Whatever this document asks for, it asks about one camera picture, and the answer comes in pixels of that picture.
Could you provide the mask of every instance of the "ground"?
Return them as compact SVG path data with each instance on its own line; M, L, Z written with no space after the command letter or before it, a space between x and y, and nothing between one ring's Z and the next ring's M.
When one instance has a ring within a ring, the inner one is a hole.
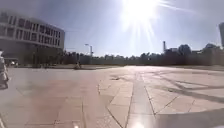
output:
M166 67L9 69L0 127L213 128L224 125L224 72Z

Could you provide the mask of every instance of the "white building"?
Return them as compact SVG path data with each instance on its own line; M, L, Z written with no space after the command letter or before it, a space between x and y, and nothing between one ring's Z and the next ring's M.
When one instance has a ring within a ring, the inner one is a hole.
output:
M64 49L65 32L40 20L0 10L0 49L23 62L26 55L57 54Z

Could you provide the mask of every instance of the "sky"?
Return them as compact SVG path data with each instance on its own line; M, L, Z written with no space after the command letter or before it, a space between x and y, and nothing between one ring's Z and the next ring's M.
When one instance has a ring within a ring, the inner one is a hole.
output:
M224 0L166 0L150 19L150 32L138 30L122 20L122 0L0 0L0 8L16 11L57 26L65 31L67 51L94 55L140 55L161 53L188 44L199 50L207 43L221 45L218 25L224 21Z

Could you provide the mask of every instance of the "lens flare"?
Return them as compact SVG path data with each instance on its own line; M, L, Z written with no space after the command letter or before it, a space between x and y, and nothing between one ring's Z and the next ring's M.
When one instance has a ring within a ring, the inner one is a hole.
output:
M136 40L142 34L146 35L150 43L155 38L152 21L160 18L157 14L158 7L188 12L187 10L171 6L171 3L166 0L123 0L121 20L123 30L131 30L132 32L130 45L135 45Z

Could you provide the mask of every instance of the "pole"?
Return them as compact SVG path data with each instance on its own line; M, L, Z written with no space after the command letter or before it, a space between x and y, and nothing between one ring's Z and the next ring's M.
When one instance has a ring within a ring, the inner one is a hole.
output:
M92 50L93 50L93 47L90 46L90 62L89 62L90 65L92 64L92 53L93 53Z

